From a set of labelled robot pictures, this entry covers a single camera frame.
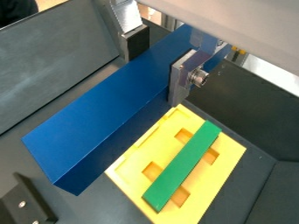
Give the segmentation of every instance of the rectangular cutout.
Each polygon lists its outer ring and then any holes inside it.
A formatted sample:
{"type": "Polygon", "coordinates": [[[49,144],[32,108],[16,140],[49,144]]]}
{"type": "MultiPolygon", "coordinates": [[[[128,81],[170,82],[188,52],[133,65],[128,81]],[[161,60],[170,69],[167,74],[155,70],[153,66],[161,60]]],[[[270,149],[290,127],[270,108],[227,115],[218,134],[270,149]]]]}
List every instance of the rectangular cutout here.
{"type": "Polygon", "coordinates": [[[187,144],[192,138],[192,133],[187,129],[180,129],[175,138],[183,143],[187,144]]]}
{"type": "Polygon", "coordinates": [[[178,207],[182,207],[184,201],[188,199],[190,196],[191,196],[191,193],[180,185],[171,197],[171,201],[178,207]]]}
{"type": "MultiPolygon", "coordinates": [[[[159,177],[159,175],[161,174],[161,172],[163,172],[163,168],[155,162],[151,162],[149,165],[143,170],[143,174],[151,180],[151,182],[155,182],[155,180],[159,177]]],[[[188,199],[190,195],[191,195],[191,193],[180,185],[171,197],[172,203],[178,207],[182,207],[183,203],[188,199]]]]}
{"type": "Polygon", "coordinates": [[[155,162],[151,162],[143,170],[143,174],[152,182],[155,182],[161,172],[163,168],[155,162]]]}
{"type": "Polygon", "coordinates": [[[212,165],[214,162],[216,161],[219,155],[220,155],[220,154],[219,154],[212,148],[210,148],[210,149],[207,150],[207,152],[204,153],[202,159],[203,159],[210,165],[212,165]]]}

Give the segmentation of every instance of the black object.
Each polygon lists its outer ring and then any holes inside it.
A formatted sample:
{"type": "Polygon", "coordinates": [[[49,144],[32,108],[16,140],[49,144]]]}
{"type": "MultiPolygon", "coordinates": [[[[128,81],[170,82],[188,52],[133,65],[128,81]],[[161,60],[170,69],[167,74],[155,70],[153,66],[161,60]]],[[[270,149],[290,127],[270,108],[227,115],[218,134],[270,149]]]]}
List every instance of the black object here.
{"type": "Polygon", "coordinates": [[[0,199],[0,223],[56,223],[57,218],[31,180],[19,173],[15,173],[13,176],[19,184],[0,199]]]}
{"type": "Polygon", "coordinates": [[[149,27],[127,38],[128,60],[132,60],[149,48],[149,27]]]}
{"type": "Polygon", "coordinates": [[[299,161],[299,99],[283,89],[223,60],[187,100],[276,160],[299,161]]]}
{"type": "Polygon", "coordinates": [[[0,28],[39,12],[35,0],[0,1],[0,28]]]}

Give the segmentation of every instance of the black surface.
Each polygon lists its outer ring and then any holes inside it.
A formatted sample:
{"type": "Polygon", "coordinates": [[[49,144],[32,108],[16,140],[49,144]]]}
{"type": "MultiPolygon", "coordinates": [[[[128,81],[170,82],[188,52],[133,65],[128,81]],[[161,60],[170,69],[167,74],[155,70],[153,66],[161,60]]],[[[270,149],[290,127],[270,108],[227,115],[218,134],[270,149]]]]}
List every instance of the black surface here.
{"type": "Polygon", "coordinates": [[[200,219],[200,224],[243,224],[276,160],[187,101],[183,105],[214,122],[247,151],[200,219]]]}
{"type": "Polygon", "coordinates": [[[279,87],[224,60],[187,99],[278,160],[299,161],[299,100],[279,87]]]}
{"type": "Polygon", "coordinates": [[[132,60],[149,48],[149,27],[127,39],[128,60],[132,60]]]}
{"type": "Polygon", "coordinates": [[[1,198],[0,223],[23,224],[35,221],[39,221],[40,224],[56,223],[57,218],[31,180],[19,173],[15,173],[13,176],[19,184],[1,198]],[[25,202],[24,207],[19,207],[21,201],[25,202]]]}
{"type": "Polygon", "coordinates": [[[247,224],[299,223],[299,163],[278,162],[247,224]]]}

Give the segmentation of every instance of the metal frame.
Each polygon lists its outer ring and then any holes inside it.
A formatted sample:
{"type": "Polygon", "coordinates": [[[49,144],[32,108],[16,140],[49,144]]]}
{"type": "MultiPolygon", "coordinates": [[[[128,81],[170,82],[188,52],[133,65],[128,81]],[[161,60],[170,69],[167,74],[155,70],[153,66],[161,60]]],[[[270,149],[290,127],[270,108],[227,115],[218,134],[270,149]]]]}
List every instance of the metal frame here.
{"type": "Polygon", "coordinates": [[[299,1],[137,0],[299,75],[299,1]]]}

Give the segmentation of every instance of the gray panel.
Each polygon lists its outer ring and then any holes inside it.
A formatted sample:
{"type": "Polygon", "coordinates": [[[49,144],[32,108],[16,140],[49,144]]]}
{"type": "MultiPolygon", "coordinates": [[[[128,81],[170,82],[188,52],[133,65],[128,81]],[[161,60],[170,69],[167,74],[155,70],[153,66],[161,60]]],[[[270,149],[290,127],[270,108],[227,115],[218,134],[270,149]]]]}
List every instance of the gray panel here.
{"type": "Polygon", "coordinates": [[[223,60],[187,99],[274,158],[299,161],[298,97],[223,60]]]}
{"type": "Polygon", "coordinates": [[[149,223],[105,175],[95,180],[79,197],[55,187],[44,176],[40,166],[20,140],[39,124],[93,88],[124,64],[120,58],[113,60],[97,73],[93,73],[76,87],[0,136],[0,198],[16,186],[12,173],[20,172],[31,178],[48,202],[60,219],[57,224],[149,223]]]}
{"type": "Polygon", "coordinates": [[[247,224],[299,223],[299,163],[278,162],[247,224]]]}
{"type": "Polygon", "coordinates": [[[0,134],[105,65],[117,49],[91,0],[0,31],[0,134]]]}
{"type": "Polygon", "coordinates": [[[276,160],[190,102],[186,101],[183,105],[204,119],[212,121],[223,132],[247,147],[228,180],[200,219],[200,224],[242,224],[255,205],[276,160]]]}

